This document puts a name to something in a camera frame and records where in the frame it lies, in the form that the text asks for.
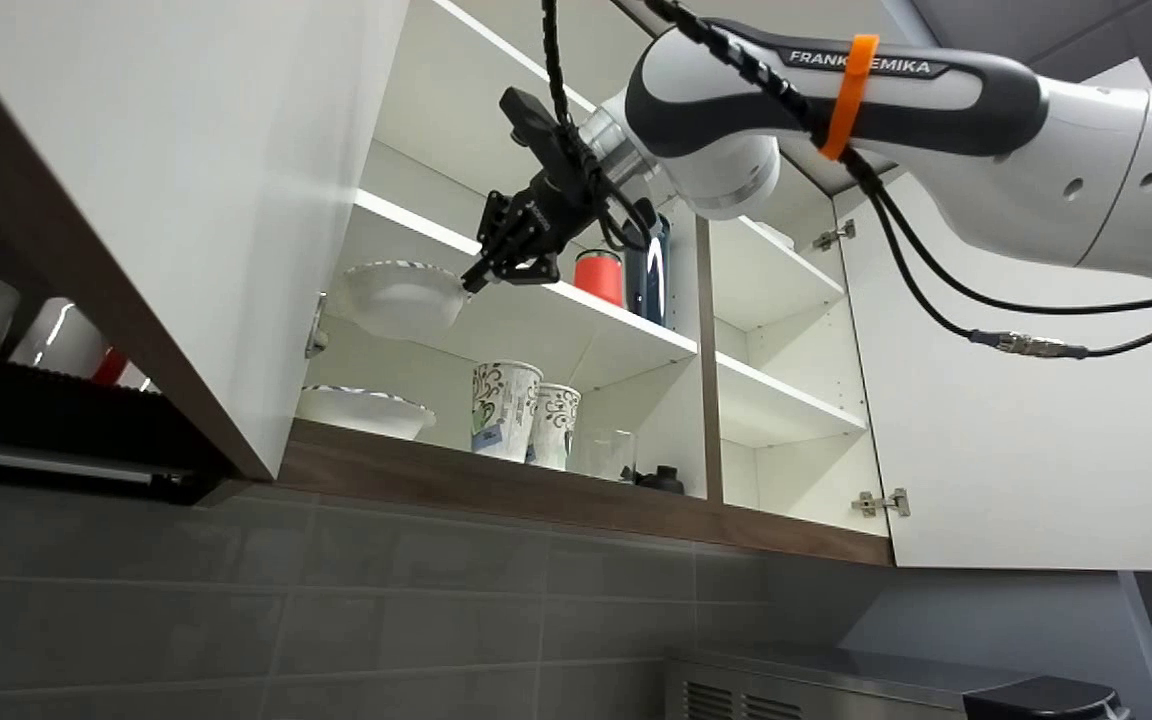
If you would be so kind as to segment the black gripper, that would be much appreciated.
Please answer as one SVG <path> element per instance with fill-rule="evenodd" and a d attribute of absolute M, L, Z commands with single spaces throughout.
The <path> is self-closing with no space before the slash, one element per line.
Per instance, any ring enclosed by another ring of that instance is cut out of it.
<path fill-rule="evenodd" d="M 543 164 L 520 190 L 487 190 L 476 225 L 479 255 L 459 287 L 557 285 L 557 255 L 600 207 L 606 183 L 594 164 Z"/>

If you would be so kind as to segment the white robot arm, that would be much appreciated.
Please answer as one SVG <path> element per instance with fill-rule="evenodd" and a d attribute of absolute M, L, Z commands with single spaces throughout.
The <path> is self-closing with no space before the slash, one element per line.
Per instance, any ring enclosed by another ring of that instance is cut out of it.
<path fill-rule="evenodd" d="M 646 241 L 654 207 L 634 183 L 649 172 L 699 217 L 742 217 L 772 197 L 788 136 L 855 179 L 876 160 L 908 167 L 978 247 L 1152 281 L 1152 83 L 1138 67 L 1074 83 L 991 51 L 677 8 L 589 122 L 520 86 L 499 106 L 540 172 L 483 198 L 467 287 L 553 285 L 565 244 L 609 210 L 627 217 L 626 244 Z"/>

